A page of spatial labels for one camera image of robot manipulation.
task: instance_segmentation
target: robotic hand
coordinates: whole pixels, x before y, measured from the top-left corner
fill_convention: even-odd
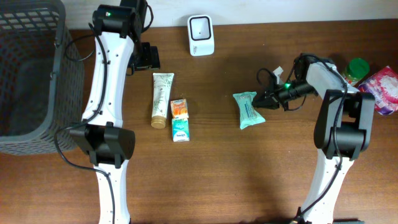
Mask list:
[[[122,129],[122,96],[126,70],[160,68],[156,47],[141,43],[146,0],[122,0],[120,6],[100,5],[93,13],[96,62],[90,98],[82,120],[70,130],[97,171],[100,224],[130,223],[126,202],[126,169],[135,145],[134,131]]]
[[[291,82],[293,71],[296,79]],[[348,85],[331,60],[315,55],[297,57],[285,84],[279,85],[276,76],[268,72],[273,82],[253,101],[254,107],[274,110],[282,105],[285,111],[292,111],[298,108],[290,109],[290,100],[311,93],[323,99],[314,130],[318,148],[315,175],[307,199],[291,223],[333,223],[333,210],[344,177],[359,153],[369,146],[374,97]],[[343,113],[355,121],[343,121]]]

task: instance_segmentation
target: bottle with green cap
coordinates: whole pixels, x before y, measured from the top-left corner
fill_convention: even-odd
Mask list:
[[[369,64],[361,59],[354,58],[352,59],[346,69],[343,71],[341,76],[352,86],[357,84],[365,75],[367,75],[370,71]]]

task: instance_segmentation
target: brown tabletop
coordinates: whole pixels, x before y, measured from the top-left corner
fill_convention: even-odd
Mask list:
[[[216,49],[205,57],[190,55],[186,27],[149,29],[142,40],[158,46],[159,72],[175,73],[170,99],[188,101],[191,141],[172,141],[170,116],[165,129],[150,126],[152,71],[126,78],[124,128],[136,133],[127,168],[132,221],[239,223],[293,217],[315,170],[313,129],[322,101],[308,97],[302,110],[289,113],[258,109],[266,123],[240,130],[232,94],[261,90],[256,72],[262,67],[281,66],[285,78],[301,52],[331,57],[339,70],[361,57],[371,73],[386,65],[398,72],[397,28],[398,20],[215,26]],[[78,44],[81,55],[93,47],[92,39]],[[93,62],[85,62],[85,103]],[[398,113],[375,113],[370,146],[345,178],[335,218],[398,220],[397,150]],[[90,166],[79,149],[65,154]],[[0,154],[0,177],[1,223],[98,223],[95,174],[66,165],[58,154]]]

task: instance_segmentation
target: green lid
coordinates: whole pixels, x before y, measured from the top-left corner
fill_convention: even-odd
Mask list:
[[[365,77],[370,71],[369,64],[361,59],[361,58],[354,58],[349,62],[347,66],[347,72],[354,78],[361,79]]]

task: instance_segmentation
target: plastic crate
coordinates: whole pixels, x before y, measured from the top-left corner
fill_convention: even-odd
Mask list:
[[[56,130],[81,120],[84,66],[63,56],[69,41],[62,2],[0,2],[0,152],[55,152]],[[76,147],[67,132],[58,141]]]

